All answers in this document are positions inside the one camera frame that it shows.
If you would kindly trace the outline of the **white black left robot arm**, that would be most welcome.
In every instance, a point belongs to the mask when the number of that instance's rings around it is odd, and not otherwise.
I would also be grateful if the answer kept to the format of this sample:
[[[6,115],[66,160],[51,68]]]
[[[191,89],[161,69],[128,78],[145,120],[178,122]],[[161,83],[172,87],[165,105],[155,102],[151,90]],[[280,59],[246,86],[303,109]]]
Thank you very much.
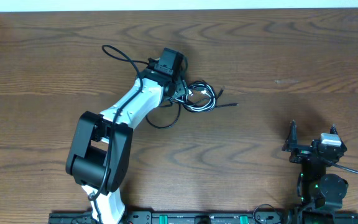
[[[119,187],[129,167],[133,132],[153,109],[186,93],[186,65],[182,53],[165,48],[144,70],[135,69],[134,85],[118,102],[80,116],[65,170],[86,192],[95,223],[119,223],[124,216]]]

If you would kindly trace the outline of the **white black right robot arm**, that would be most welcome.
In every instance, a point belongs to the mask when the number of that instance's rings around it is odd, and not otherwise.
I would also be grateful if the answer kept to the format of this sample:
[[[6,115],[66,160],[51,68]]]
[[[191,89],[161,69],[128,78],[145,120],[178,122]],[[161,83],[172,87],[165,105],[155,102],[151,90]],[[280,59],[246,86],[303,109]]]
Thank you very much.
[[[348,181],[326,171],[336,165],[347,151],[335,126],[331,126],[328,133],[322,133],[319,139],[312,140],[311,144],[301,145],[296,123],[292,121],[282,151],[291,153],[291,163],[301,165],[296,186],[301,203],[285,212],[282,223],[358,223],[358,213],[341,211]]]

